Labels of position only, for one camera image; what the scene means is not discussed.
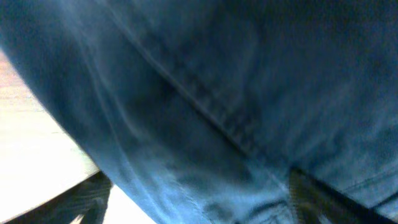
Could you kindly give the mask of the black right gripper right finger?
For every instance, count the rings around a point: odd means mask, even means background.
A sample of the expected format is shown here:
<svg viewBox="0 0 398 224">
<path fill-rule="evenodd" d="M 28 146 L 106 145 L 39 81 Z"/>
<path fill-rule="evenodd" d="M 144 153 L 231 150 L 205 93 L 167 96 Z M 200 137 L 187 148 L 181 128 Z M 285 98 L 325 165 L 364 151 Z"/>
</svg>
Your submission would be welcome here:
<svg viewBox="0 0 398 224">
<path fill-rule="evenodd" d="M 289 194 L 298 224 L 395 224 L 295 167 L 289 172 Z"/>
</svg>

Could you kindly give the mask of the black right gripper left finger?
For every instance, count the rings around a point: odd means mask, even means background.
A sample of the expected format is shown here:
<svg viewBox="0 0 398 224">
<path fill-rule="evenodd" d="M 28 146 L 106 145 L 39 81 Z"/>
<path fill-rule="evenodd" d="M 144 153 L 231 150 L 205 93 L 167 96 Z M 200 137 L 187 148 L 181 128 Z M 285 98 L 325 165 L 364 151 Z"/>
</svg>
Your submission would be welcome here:
<svg viewBox="0 0 398 224">
<path fill-rule="evenodd" d="M 69 224 L 79 216 L 83 217 L 81 224 L 102 224 L 112 186 L 109 178 L 98 172 L 6 224 Z"/>
</svg>

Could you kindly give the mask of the dark blue denim shorts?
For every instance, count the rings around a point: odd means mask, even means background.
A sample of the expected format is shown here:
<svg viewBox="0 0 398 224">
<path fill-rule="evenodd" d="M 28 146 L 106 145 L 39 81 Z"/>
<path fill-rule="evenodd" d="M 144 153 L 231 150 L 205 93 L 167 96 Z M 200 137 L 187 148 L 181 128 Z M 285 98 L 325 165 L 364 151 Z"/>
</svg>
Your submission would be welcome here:
<svg viewBox="0 0 398 224">
<path fill-rule="evenodd" d="M 396 1 L 2 1 L 1 46 L 157 223 L 293 223 L 294 168 L 397 215 Z"/>
</svg>

